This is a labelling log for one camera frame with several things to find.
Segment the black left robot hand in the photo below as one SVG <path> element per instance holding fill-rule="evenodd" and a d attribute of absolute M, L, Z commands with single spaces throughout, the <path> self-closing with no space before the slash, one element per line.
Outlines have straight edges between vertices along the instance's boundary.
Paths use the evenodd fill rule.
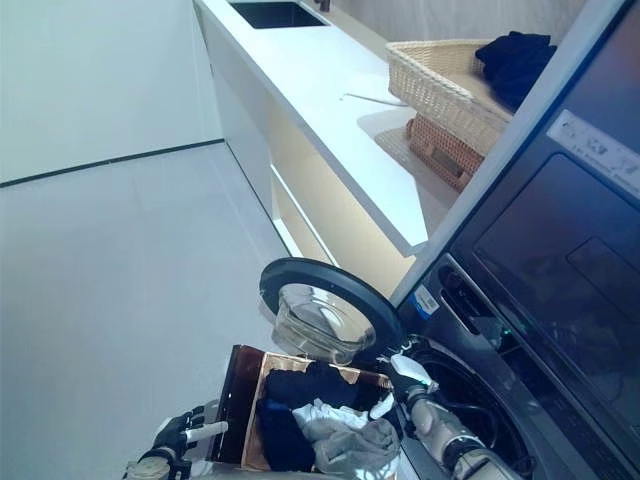
<path fill-rule="evenodd" d="M 153 441 L 154 448 L 166 447 L 174 453 L 184 453 L 199 441 L 225 433 L 227 421 L 205 422 L 205 407 L 196 406 L 179 416 L 166 419 L 159 427 Z"/>

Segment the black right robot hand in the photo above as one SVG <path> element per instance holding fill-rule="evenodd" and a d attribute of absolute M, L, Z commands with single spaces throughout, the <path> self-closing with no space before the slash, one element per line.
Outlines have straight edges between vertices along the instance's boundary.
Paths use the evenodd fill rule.
<path fill-rule="evenodd" d="M 379 371 L 390 381 L 391 390 L 369 411 L 371 419 L 387 414 L 395 403 L 403 405 L 411 412 L 419 400 L 429 400 L 439 390 L 439 383 L 416 360 L 397 353 L 391 357 L 376 359 Z"/>

